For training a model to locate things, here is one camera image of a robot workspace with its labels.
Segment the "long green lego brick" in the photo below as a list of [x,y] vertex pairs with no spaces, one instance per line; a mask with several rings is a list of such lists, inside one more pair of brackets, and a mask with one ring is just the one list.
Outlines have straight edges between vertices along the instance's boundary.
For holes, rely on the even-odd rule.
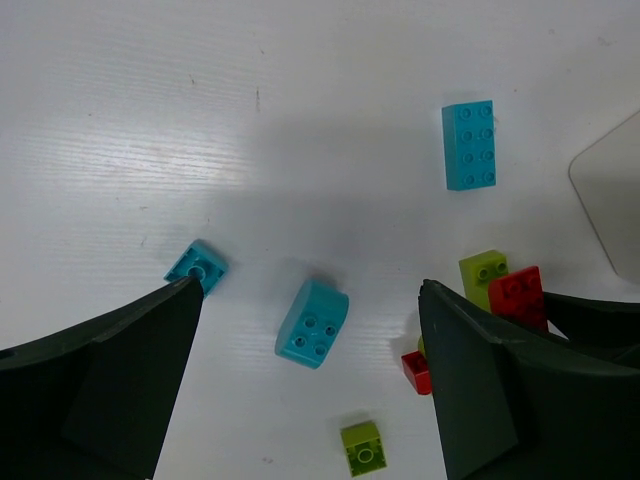
[[464,294],[467,300],[490,312],[488,287],[492,280],[509,274],[507,257],[489,250],[459,261]]

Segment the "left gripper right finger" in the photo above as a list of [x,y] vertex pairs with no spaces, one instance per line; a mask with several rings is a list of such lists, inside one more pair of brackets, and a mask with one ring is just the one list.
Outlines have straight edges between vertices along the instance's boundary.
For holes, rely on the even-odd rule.
[[451,479],[635,479],[639,367],[576,351],[496,317],[447,286],[419,292]]

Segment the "long red lego brick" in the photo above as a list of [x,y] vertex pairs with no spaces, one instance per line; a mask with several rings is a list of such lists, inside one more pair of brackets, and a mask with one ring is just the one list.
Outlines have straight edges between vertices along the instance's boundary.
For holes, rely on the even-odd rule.
[[495,316],[542,332],[549,331],[538,266],[492,280],[488,297]]

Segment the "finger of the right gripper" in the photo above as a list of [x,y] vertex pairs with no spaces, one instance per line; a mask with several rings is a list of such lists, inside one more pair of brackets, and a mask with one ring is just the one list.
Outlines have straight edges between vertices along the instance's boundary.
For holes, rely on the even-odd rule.
[[548,320],[576,351],[639,367],[639,304],[544,293]]

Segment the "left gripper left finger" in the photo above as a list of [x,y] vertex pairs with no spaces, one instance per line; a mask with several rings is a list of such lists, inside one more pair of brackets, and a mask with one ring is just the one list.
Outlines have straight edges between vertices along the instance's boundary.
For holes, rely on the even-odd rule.
[[201,307],[186,277],[2,350],[2,478],[153,478]]

